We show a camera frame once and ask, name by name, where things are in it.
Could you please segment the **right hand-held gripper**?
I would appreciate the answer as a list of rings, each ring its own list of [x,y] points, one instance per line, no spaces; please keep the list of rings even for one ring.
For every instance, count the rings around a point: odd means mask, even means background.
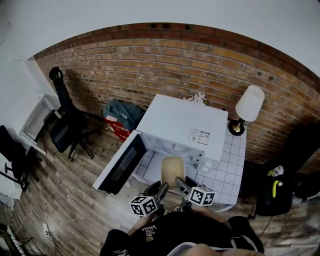
[[[183,211],[189,211],[192,205],[199,207],[209,207],[213,205],[216,192],[211,188],[201,186],[189,176],[186,176],[185,179],[177,176],[175,183],[185,195],[180,204]]]

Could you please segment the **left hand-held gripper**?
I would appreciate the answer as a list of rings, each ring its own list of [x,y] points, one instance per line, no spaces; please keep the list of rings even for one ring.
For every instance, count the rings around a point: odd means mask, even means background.
[[[133,214],[139,217],[154,214],[161,208],[160,202],[166,196],[168,189],[168,182],[162,184],[161,181],[157,181],[148,186],[143,194],[135,196],[128,203]]]

